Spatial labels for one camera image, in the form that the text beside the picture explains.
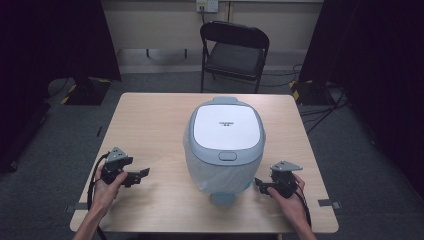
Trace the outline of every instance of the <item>person's right hand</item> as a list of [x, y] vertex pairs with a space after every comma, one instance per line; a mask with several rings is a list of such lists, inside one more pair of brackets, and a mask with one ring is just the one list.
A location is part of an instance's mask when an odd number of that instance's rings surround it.
[[[303, 189], [305, 187], [305, 182], [298, 175], [293, 175], [299, 186], [296, 191], [301, 197], [304, 197]], [[298, 233], [300, 239], [316, 239], [306, 219], [302, 200], [296, 194], [293, 194], [290, 198], [286, 199], [272, 187], [269, 187], [267, 191], [271, 197], [278, 202], [281, 210]]]

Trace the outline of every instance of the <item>wooden table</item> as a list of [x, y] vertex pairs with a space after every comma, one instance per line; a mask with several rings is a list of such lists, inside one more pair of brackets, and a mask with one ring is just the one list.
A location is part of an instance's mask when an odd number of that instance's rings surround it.
[[[212, 205], [187, 170], [183, 133], [194, 109], [218, 94], [125, 93], [107, 130], [98, 157], [120, 147], [134, 157], [126, 171], [150, 167], [140, 185], [121, 187], [100, 226], [104, 231], [157, 233], [285, 233], [293, 229], [276, 201], [254, 186], [240, 194], [235, 204]], [[313, 231], [332, 233], [338, 223], [328, 199], [296, 104], [288, 95], [225, 94], [257, 110], [266, 131], [265, 150], [257, 177], [270, 182], [270, 166], [280, 160], [300, 165]], [[86, 202], [88, 181], [80, 202]], [[71, 221], [76, 231], [86, 210], [77, 210]]]

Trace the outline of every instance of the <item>controller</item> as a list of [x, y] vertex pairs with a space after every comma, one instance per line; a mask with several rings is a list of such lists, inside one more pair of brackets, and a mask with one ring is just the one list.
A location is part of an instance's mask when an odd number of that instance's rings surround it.
[[[105, 165], [101, 171], [101, 179], [106, 184], [111, 184], [116, 176], [123, 171], [124, 166], [131, 164], [132, 161], [132, 157], [128, 157], [128, 154], [124, 151], [118, 147], [114, 147], [106, 158]], [[127, 178], [125, 178], [121, 185], [128, 188], [134, 184], [140, 184], [141, 179], [149, 175], [149, 171], [150, 168], [141, 170], [140, 172], [128, 172]]]
[[264, 183], [255, 178], [256, 186], [262, 194], [270, 195], [267, 188], [272, 187], [284, 198], [290, 198], [297, 190], [297, 182], [292, 171], [303, 168], [287, 161], [281, 161], [271, 166], [272, 183]]

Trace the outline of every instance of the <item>black chair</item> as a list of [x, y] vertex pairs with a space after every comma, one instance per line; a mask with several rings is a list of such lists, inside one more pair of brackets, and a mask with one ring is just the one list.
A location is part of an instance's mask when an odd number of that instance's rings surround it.
[[[269, 39], [261, 30], [244, 25], [213, 21], [200, 28], [203, 42], [202, 80], [205, 72], [256, 81], [258, 92], [262, 71], [268, 54]], [[215, 42], [209, 53], [208, 42]]]

